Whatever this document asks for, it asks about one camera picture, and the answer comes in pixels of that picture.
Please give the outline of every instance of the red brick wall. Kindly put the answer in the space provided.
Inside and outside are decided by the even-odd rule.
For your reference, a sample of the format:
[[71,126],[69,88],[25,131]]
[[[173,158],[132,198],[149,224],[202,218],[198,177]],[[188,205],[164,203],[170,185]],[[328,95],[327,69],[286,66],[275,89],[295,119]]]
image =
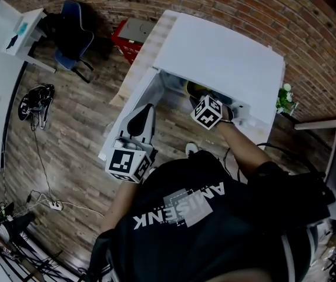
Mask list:
[[[20,11],[59,12],[64,0],[6,0]],[[130,16],[157,20],[165,9],[224,25],[263,45],[287,63],[285,81],[299,101],[299,120],[336,116],[336,14],[323,0],[76,0],[109,25]]]

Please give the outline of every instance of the white flower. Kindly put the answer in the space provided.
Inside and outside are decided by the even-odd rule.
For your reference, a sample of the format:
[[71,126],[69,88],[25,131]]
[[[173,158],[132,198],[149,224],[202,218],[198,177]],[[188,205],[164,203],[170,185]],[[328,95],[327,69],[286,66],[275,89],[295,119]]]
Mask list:
[[289,102],[292,102],[292,93],[291,92],[287,92],[287,100]]
[[289,83],[285,83],[283,85],[283,89],[286,90],[287,92],[289,92],[291,90],[291,85]]

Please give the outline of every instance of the floor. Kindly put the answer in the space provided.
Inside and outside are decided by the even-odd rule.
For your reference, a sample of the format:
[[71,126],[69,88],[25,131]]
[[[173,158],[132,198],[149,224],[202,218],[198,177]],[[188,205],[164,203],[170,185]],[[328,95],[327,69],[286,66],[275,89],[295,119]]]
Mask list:
[[[47,126],[45,130],[36,130],[36,137],[52,196],[104,213],[119,184],[104,172],[98,153],[120,112],[109,101],[117,93],[130,65],[117,49],[107,61],[89,52],[86,60],[95,71],[90,72],[80,65],[81,72],[91,81],[87,84],[74,73],[57,66],[52,60],[53,52],[52,44],[45,42],[37,47],[35,56],[57,67],[57,72],[51,74],[28,65],[16,95],[6,143],[6,198],[18,206],[25,203],[31,190],[48,193],[34,134],[28,122],[18,119],[17,107],[23,95],[37,83],[51,83],[55,86],[55,98]],[[183,158],[185,144],[189,141],[196,142],[221,160],[226,152],[226,144],[217,132],[197,126],[188,115],[159,106],[153,139],[159,151],[156,164]],[[275,119],[269,142],[307,156],[320,170],[325,169],[330,155],[328,148],[308,133],[295,131],[292,122],[281,115]],[[266,151],[283,168],[293,173],[303,171],[302,165],[279,151],[269,148]],[[227,167],[236,176],[237,167],[232,156],[227,158]],[[36,199],[38,194],[33,193],[33,197]],[[0,174],[1,201],[5,201],[5,196]],[[39,204],[33,211],[39,223],[30,225],[30,230],[46,249],[51,253],[62,250],[59,260],[74,270],[87,267],[101,217],[70,205],[65,205],[63,211],[53,211]]]

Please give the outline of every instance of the white cable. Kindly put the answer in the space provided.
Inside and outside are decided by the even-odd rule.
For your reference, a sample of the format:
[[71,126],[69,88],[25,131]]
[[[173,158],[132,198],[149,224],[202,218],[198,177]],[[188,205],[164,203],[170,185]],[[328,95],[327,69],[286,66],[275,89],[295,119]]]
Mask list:
[[69,204],[69,205],[71,205],[71,206],[74,206],[74,207],[77,207],[77,208],[80,208],[80,209],[86,209],[86,210],[89,210],[89,211],[93,211],[93,212],[97,213],[98,215],[104,217],[104,215],[103,215],[102,213],[99,213],[98,211],[92,210],[92,209],[90,209],[90,208],[77,206],[77,205],[75,205],[75,204],[67,203],[67,202],[62,202],[62,201],[60,201],[60,200],[58,200],[57,202],[60,202],[60,203],[62,203],[62,204]]

